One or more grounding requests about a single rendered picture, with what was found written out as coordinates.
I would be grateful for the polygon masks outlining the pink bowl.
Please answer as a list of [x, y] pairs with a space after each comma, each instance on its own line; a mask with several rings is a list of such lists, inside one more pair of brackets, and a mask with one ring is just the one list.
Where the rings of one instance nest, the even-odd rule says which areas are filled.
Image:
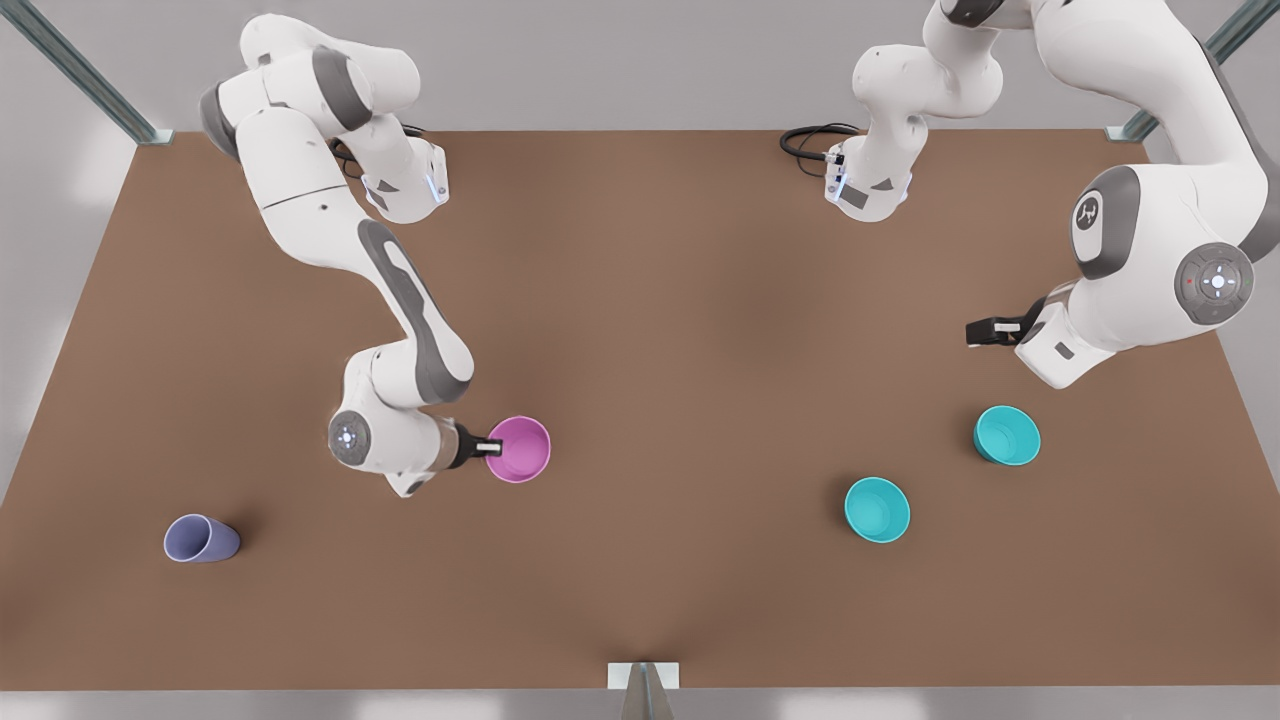
[[531, 480], [545, 470], [550, 460], [549, 432], [534, 418], [507, 418], [492, 428], [488, 438], [502, 442], [502, 451], [485, 457], [485, 464], [503, 482]]

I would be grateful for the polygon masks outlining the blue bowl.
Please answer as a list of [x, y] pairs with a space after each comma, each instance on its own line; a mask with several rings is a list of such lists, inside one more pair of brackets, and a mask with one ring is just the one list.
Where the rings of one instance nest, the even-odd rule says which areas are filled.
[[911, 520], [908, 496], [881, 477], [856, 480], [844, 498], [845, 521], [865, 541], [887, 544], [900, 539]]

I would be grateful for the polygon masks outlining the teal cup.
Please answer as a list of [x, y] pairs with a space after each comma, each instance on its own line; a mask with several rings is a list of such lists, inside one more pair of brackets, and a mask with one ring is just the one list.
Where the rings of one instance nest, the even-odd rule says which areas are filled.
[[973, 445], [989, 462], [1023, 466], [1033, 461], [1042, 446], [1036, 421], [1019, 407], [997, 405], [986, 409], [975, 420]]

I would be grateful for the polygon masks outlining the lavender cup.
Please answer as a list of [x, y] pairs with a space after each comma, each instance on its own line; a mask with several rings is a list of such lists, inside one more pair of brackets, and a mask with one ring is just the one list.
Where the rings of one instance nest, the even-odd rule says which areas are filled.
[[233, 557], [239, 547], [236, 529], [202, 514], [175, 519], [163, 538], [163, 550], [174, 562], [218, 562]]

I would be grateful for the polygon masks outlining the silver frame post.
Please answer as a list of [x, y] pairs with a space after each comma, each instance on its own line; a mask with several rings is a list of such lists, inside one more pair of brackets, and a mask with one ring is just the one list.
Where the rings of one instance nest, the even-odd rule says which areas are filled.
[[607, 688], [625, 691], [621, 720], [675, 720], [667, 691], [680, 688], [680, 665], [611, 662]]
[[1213, 87], [1213, 73], [1221, 63], [1244, 45], [1267, 20], [1280, 13], [1280, 0], [1242, 0], [1233, 14], [1201, 41], [1188, 37], [1178, 47], [1187, 53], [1181, 60], [1171, 60], [1169, 67], [1175, 70], [1176, 79], [1170, 85], [1176, 87], [1169, 100], [1156, 100], [1153, 105], [1134, 101], [1139, 111], [1123, 126], [1110, 126], [1106, 137], [1116, 143], [1140, 143], [1164, 122], [1176, 115], [1174, 102], [1206, 99]]
[[0, 0], [0, 15], [136, 145], [173, 142], [175, 132], [152, 126], [31, 0]]

